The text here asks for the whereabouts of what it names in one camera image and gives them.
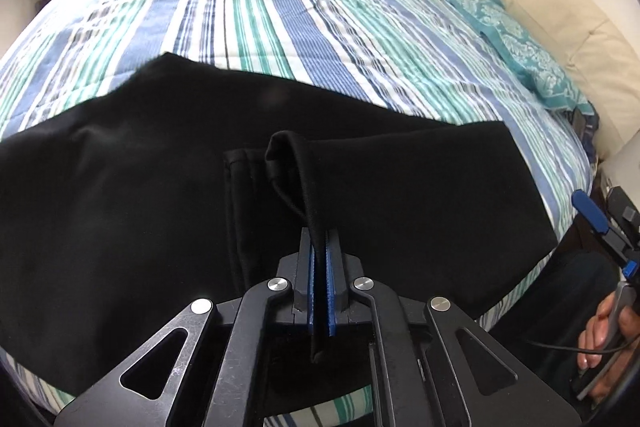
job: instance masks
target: dark jeans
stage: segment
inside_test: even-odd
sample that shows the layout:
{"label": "dark jeans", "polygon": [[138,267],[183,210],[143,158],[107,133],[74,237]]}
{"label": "dark jeans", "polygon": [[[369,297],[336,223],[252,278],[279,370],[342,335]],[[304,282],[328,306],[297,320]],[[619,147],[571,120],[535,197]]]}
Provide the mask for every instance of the dark jeans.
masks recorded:
{"label": "dark jeans", "polygon": [[523,343],[529,339],[556,346],[577,346],[578,336],[598,304],[620,280],[616,267],[601,253],[570,251],[554,255],[540,277],[495,325],[491,334],[580,415],[589,413],[569,382],[577,372],[577,355]]}

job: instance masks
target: triangular cutout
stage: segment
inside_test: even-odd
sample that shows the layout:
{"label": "triangular cutout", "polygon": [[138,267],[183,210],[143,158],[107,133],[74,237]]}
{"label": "triangular cutout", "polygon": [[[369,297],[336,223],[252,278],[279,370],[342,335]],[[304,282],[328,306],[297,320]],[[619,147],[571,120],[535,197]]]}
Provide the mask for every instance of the triangular cutout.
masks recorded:
{"label": "triangular cutout", "polygon": [[490,396],[516,383],[517,375],[468,330],[456,331],[456,337],[483,396]]}
{"label": "triangular cutout", "polygon": [[171,331],[126,370],[120,377],[120,383],[149,400],[160,398],[186,339],[187,330],[184,328]]}

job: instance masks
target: human hand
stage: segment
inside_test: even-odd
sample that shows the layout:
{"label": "human hand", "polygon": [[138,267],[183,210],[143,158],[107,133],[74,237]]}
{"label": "human hand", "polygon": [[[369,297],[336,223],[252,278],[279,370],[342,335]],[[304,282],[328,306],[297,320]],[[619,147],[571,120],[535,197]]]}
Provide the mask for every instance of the human hand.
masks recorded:
{"label": "human hand", "polygon": [[[615,293],[612,293],[607,296],[598,306],[596,314],[587,322],[587,327],[578,338],[578,347],[580,349],[602,349],[604,347],[603,344],[609,332],[609,315],[613,308],[614,295]],[[640,316],[629,307],[624,308],[620,313],[618,325],[628,341],[640,334]],[[624,373],[634,350],[638,347],[638,343],[640,343],[640,339],[626,348],[606,374],[598,380],[596,386],[589,393],[595,403],[600,403],[610,393]],[[578,367],[582,370],[596,367],[601,361],[601,355],[578,354]]]}

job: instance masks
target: person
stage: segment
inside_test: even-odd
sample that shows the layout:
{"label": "person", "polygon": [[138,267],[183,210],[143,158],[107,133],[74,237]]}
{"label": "person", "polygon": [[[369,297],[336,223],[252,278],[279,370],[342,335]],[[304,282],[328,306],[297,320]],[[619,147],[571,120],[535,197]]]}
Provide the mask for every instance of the person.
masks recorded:
{"label": "person", "polygon": [[[602,349],[609,328],[613,292],[619,281],[620,270],[600,252],[555,253],[522,298],[490,332],[574,406],[583,420],[608,396],[638,343],[622,353],[587,399],[578,401],[571,389],[571,380],[579,370],[596,367],[602,357],[544,349],[527,341]],[[631,340],[640,333],[640,317],[632,309],[625,309],[620,314],[620,328]]]}

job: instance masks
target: black cable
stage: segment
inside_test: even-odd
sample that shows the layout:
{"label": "black cable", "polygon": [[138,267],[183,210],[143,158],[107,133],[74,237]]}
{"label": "black cable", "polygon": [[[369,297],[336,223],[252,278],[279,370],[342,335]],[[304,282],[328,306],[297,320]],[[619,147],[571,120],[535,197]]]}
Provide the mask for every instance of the black cable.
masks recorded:
{"label": "black cable", "polygon": [[623,351],[638,339],[640,339],[640,333],[630,341],[622,344],[622,346],[613,347],[612,349],[580,349],[580,347],[552,346],[550,344],[542,344],[527,339],[522,339],[522,341],[524,343],[530,344],[531,346],[543,347],[544,349],[554,349],[556,351],[569,351],[570,353],[583,353],[585,355],[611,355],[612,353]]}

